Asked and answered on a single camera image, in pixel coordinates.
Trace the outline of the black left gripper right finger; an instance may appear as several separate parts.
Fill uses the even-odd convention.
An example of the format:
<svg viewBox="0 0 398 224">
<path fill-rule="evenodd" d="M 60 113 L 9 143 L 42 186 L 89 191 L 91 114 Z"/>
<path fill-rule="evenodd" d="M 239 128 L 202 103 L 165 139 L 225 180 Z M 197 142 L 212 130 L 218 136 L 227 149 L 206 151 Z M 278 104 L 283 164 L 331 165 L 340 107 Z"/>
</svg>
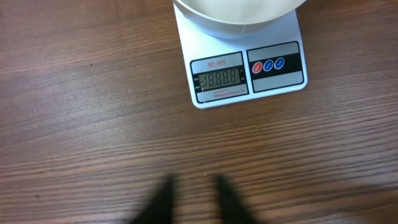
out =
<svg viewBox="0 0 398 224">
<path fill-rule="evenodd" d="M 259 224 L 243 205 L 238 192 L 227 177 L 217 175 L 216 186 L 222 224 Z"/>
</svg>

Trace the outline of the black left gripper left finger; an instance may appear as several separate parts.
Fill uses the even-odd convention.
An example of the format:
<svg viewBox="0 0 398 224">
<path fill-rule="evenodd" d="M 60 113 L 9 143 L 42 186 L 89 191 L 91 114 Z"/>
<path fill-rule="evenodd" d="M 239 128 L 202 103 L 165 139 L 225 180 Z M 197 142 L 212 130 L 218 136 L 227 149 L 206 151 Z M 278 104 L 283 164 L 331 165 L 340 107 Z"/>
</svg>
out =
<svg viewBox="0 0 398 224">
<path fill-rule="evenodd" d="M 172 224 L 174 176 L 168 176 L 145 209 L 130 224 Z"/>
</svg>

